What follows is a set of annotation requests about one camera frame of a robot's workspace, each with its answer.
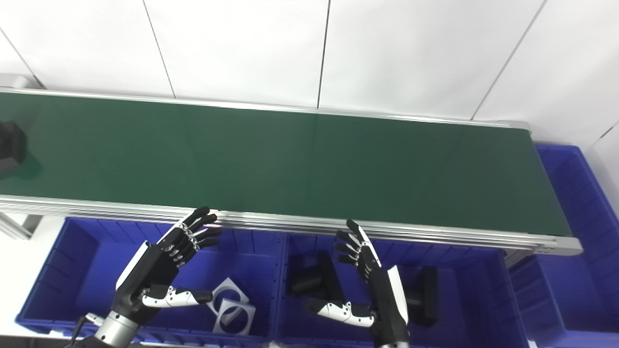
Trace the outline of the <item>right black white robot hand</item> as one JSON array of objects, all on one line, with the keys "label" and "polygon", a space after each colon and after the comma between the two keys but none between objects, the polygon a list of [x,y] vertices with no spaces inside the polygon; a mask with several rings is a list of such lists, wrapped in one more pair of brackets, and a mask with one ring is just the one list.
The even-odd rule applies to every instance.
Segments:
[{"label": "right black white robot hand", "polygon": [[309,299],[307,310],[343,324],[367,328],[376,348],[409,348],[411,334],[404,287],[398,267],[383,267],[373,243],[354,220],[346,220],[348,231],[338,230],[335,244],[338,262],[352,265],[368,287],[370,304]]}]

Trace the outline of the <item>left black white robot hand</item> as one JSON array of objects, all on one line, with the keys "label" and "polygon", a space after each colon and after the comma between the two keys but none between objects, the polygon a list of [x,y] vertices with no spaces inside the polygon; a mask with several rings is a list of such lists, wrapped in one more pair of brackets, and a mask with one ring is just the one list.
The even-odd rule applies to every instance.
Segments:
[{"label": "left black white robot hand", "polygon": [[210,227],[216,220],[209,207],[199,207],[177,221],[157,243],[145,241],[117,280],[111,317],[144,326],[162,308],[212,302],[210,290],[175,288],[172,283],[199,250],[219,244],[221,228]]}]

